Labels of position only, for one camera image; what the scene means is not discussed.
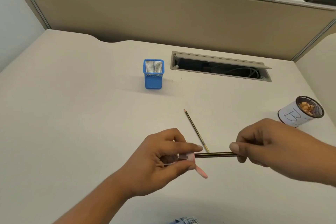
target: blue mesh pencil holder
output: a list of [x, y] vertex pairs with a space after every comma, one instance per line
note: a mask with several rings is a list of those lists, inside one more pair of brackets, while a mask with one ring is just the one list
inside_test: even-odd
[[143, 61], [145, 87], [149, 90], [162, 88], [162, 77], [165, 72], [165, 62], [162, 59], [145, 59]]

